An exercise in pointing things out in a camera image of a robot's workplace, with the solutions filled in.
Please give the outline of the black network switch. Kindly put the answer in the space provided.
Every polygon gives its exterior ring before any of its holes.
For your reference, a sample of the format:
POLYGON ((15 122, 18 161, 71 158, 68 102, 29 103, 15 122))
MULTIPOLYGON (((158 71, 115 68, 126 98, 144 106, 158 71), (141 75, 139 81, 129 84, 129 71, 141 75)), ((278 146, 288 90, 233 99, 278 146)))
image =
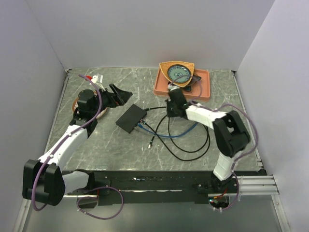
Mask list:
POLYGON ((115 123, 122 130, 130 134, 146 115, 146 110, 132 104, 115 123))

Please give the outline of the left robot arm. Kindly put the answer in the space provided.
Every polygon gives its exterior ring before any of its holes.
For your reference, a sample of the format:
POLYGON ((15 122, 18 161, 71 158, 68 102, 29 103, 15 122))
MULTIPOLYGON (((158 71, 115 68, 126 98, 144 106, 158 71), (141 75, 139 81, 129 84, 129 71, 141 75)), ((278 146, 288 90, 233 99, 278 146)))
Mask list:
POLYGON ((38 160, 28 160, 24 165, 22 196, 31 200, 36 211, 43 206, 58 205, 63 196, 77 189, 84 194, 91 194, 95 188, 92 171, 77 169, 63 175, 63 168, 75 150, 83 144, 97 126, 97 115, 106 108, 123 106, 133 95, 110 84, 111 92, 105 89, 86 89, 79 93, 77 108, 63 136, 38 160))

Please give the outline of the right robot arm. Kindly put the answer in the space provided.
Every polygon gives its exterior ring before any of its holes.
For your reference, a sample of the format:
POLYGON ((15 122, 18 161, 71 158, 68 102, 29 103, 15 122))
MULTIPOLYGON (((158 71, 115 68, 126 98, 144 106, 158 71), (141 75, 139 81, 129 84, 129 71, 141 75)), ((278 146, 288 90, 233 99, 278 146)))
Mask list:
POLYGON ((211 188, 215 192, 223 192, 228 187, 227 179, 232 175, 234 162, 251 141, 238 112, 210 110, 200 103, 189 102, 177 86, 169 87, 168 96, 168 117, 181 117, 214 131, 219 158, 213 170, 216 178, 211 180, 211 188))

